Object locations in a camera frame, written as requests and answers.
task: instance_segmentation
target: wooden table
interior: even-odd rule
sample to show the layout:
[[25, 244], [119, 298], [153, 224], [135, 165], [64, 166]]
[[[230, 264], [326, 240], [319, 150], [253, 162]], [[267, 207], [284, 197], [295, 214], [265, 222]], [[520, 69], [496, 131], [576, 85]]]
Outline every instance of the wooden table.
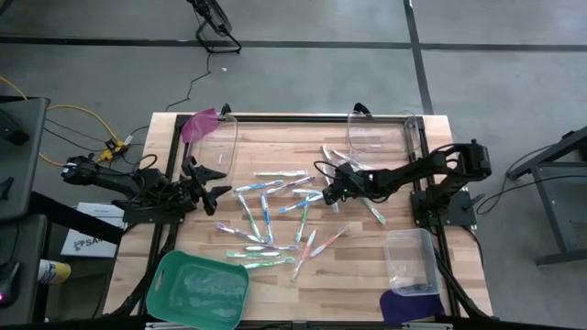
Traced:
[[[153, 114], [145, 144], [145, 154], [159, 156], [156, 167], [165, 171], [177, 114]], [[443, 115], [424, 116], [430, 149], [452, 142], [449, 121]], [[231, 181], [234, 187], [261, 182], [254, 171], [308, 170], [316, 176], [310, 184], [321, 190], [324, 179], [312, 163], [321, 160], [323, 144], [347, 150], [347, 126], [344, 123], [239, 123], [238, 153], [235, 156]], [[180, 147], [176, 167], [183, 154]], [[405, 154], [390, 158], [387, 168], [407, 163]], [[179, 172], [176, 169], [174, 179]], [[356, 200], [340, 205], [340, 214], [330, 206], [313, 204], [303, 241], [317, 228], [315, 247], [347, 223], [352, 227], [321, 255], [308, 260], [294, 284], [290, 283], [289, 265], [250, 271], [249, 298], [244, 320], [307, 320], [307, 321], [381, 321], [379, 299], [389, 289], [389, 279], [382, 244], [390, 230], [414, 228], [405, 185], [387, 203], [377, 205], [387, 218], [380, 225]], [[245, 195], [261, 233], [265, 226], [260, 209], [259, 191]], [[294, 242], [300, 223], [300, 212], [278, 214], [277, 208], [298, 201], [290, 193], [271, 197], [271, 226], [278, 244]], [[201, 206], [185, 218], [180, 227], [176, 248], [186, 253], [227, 261], [226, 251], [242, 250], [245, 241], [218, 231], [215, 222], [250, 231], [240, 204], [228, 193], [219, 202], [214, 216], [206, 216]], [[150, 249], [153, 225], [137, 225], [120, 243], [112, 281], [105, 302], [105, 313], [115, 310], [134, 289], [143, 275]], [[446, 227], [449, 254], [455, 277], [478, 306], [492, 314], [479, 251], [470, 234], [459, 227]], [[448, 309], [446, 291], [442, 300]]]

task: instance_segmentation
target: green plastic tray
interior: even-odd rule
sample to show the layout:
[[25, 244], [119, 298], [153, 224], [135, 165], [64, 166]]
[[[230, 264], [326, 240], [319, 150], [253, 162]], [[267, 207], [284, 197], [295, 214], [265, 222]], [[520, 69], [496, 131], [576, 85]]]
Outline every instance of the green plastic tray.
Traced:
[[244, 267], [174, 250], [157, 268], [147, 310], [158, 319], [201, 330], [232, 330], [240, 322], [248, 292]]

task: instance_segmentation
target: clear plastic container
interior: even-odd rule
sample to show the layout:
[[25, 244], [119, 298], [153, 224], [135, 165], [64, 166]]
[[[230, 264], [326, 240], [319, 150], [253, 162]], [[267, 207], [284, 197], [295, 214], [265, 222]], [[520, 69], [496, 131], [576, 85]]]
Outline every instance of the clear plastic container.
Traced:
[[391, 231], [384, 248], [393, 292], [403, 296], [440, 292], [432, 237], [425, 229]]
[[374, 169], [389, 168], [390, 160], [406, 160], [418, 150], [420, 138], [415, 115], [409, 111], [396, 114], [403, 117], [376, 117], [350, 112], [347, 120], [348, 154], [359, 163]]
[[194, 156], [197, 166], [227, 175], [225, 179], [209, 181], [207, 185], [231, 185], [237, 151], [237, 119], [230, 115], [196, 115], [189, 125], [192, 132], [186, 156]]

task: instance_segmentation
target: black metal frame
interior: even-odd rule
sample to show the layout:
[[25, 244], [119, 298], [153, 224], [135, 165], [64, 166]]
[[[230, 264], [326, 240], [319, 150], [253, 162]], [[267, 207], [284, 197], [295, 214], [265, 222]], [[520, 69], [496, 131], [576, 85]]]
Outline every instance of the black metal frame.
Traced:
[[[237, 120], [241, 123], [243, 122], [286, 122], [286, 123], [346, 123], [347, 117], [343, 115], [239, 115], [239, 114], [231, 114], [235, 116]], [[172, 137], [172, 145], [170, 148], [170, 154], [167, 163], [167, 170], [166, 175], [171, 176], [173, 172], [173, 168], [175, 167], [175, 161], [177, 159], [177, 152], [179, 151], [180, 145], [180, 138], [181, 138], [181, 129], [183, 124], [187, 122], [191, 115], [177, 115], [175, 119], [175, 126], [173, 131]], [[403, 116], [389, 116], [389, 117], [375, 117], [375, 120], [379, 123], [398, 123], [402, 124], [407, 121], [409, 117]], [[429, 149], [427, 145], [426, 139], [426, 128], [424, 125], [424, 118], [420, 115], [416, 117], [417, 124], [418, 124], [418, 136], [420, 139], [420, 149], [423, 156], [428, 155]], [[416, 153], [412, 151], [408, 154], [409, 161], [416, 160]], [[434, 178], [429, 177], [427, 178], [428, 184], [434, 183]], [[415, 181], [413, 183], [415, 191], [421, 191], [421, 183], [420, 181]], [[149, 262], [148, 268], [157, 267], [157, 261], [160, 251], [160, 242], [161, 242], [161, 235], [162, 235], [163, 225], [155, 225], [155, 231], [153, 233], [153, 238], [151, 241], [150, 253], [149, 253]], [[438, 247], [439, 247], [439, 255], [441, 261], [444, 265], [451, 270], [450, 266], [450, 255], [449, 255], [449, 247], [447, 244], [446, 234], [444, 231], [444, 227], [442, 224], [436, 225], [437, 229], [437, 238], [438, 238]], [[167, 240], [170, 239], [173, 241], [173, 246], [175, 239], [177, 237], [178, 230], [174, 230], [175, 236], [168, 236]], [[456, 296], [450, 287], [447, 287], [447, 291], [449, 293], [449, 309], [452, 315], [460, 316], [460, 307], [457, 302]], [[139, 314], [145, 314], [145, 296], [142, 297], [139, 305]], [[274, 325], [280, 324], [279, 322], [273, 321], [260, 321], [254, 322], [255, 325], [259, 323], [263, 325]], [[293, 321], [286, 321], [285, 323], [291, 323], [292, 325], [295, 324]], [[341, 322], [307, 322], [304, 323], [303, 327], [296, 327], [300, 329], [341, 329], [345, 327], [341, 327], [342, 325], [347, 326], [348, 329], [389, 329], [389, 326], [386, 326], [383, 322], [350, 322], [350, 323], [341, 323]], [[251, 326], [251, 322], [243, 321], [239, 325], [239, 328], [246, 329], [247, 327]]]
[[576, 132], [569, 133], [552, 147], [542, 151], [532, 159], [527, 160], [522, 165], [506, 173], [507, 178], [510, 180], [516, 180], [524, 174], [532, 174], [534, 180], [537, 182], [536, 186], [540, 199], [542, 200], [550, 227], [561, 251], [558, 254], [538, 258], [536, 260], [538, 267], [587, 260], [587, 249], [580, 248], [572, 223], [568, 219], [559, 219], [557, 217], [553, 207], [555, 200], [552, 197], [552, 192], [549, 192], [546, 185], [541, 182], [541, 180], [548, 178], [544, 175], [543, 168], [558, 167], [570, 170], [572, 168], [587, 166], [585, 162], [555, 162], [555, 160], [566, 156], [572, 151], [584, 147], [585, 143], [587, 143], [587, 126]]

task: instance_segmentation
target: gray floor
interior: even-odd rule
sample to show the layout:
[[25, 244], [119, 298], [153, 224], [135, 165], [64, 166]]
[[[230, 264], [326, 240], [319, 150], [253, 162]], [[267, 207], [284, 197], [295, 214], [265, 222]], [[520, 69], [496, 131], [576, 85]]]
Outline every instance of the gray floor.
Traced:
[[[245, 40], [410, 40], [401, 0], [219, 2], [232, 20], [235, 36]], [[580, 0], [414, 0], [413, 4], [423, 42], [587, 43], [587, 3]], [[184, 1], [164, 0], [16, 0], [0, 17], [0, 32], [39, 36], [192, 39], [194, 25]], [[472, 184], [473, 193], [497, 191], [513, 160], [585, 125], [586, 55], [423, 53], [435, 114], [449, 116], [456, 140], [477, 138], [490, 149], [494, 175]], [[29, 95], [96, 110], [124, 135], [148, 124], [152, 112], [185, 97], [188, 82], [205, 72], [205, 57], [198, 48], [3, 44], [0, 73]], [[210, 69], [212, 74], [196, 84], [192, 100], [174, 110], [230, 103], [236, 111], [334, 113], [363, 102], [378, 114], [405, 109], [422, 114], [409, 49], [245, 49], [239, 56], [212, 57]], [[13, 93], [0, 84], [0, 94]], [[56, 110], [49, 117], [107, 137], [86, 116]], [[85, 145], [101, 147], [92, 141]], [[85, 153], [49, 136], [42, 149], [59, 161]], [[140, 150], [132, 152], [134, 158], [140, 154]], [[37, 174], [35, 188], [66, 204], [117, 197], [62, 183], [59, 169], [42, 162]], [[587, 310], [587, 262], [546, 270], [534, 266], [537, 257], [557, 252], [535, 188], [509, 193], [479, 222], [495, 315], [544, 325], [587, 325], [587, 314], [582, 312]], [[100, 285], [100, 279], [92, 278], [63, 288], [61, 317], [90, 313]], [[94, 297], [87, 298], [91, 292]]]

